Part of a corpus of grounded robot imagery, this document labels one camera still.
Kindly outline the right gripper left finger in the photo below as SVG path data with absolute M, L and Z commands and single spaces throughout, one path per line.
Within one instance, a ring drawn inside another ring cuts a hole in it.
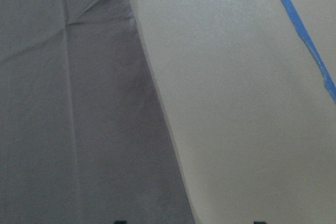
M 113 224 L 127 224 L 126 220 L 116 220 Z

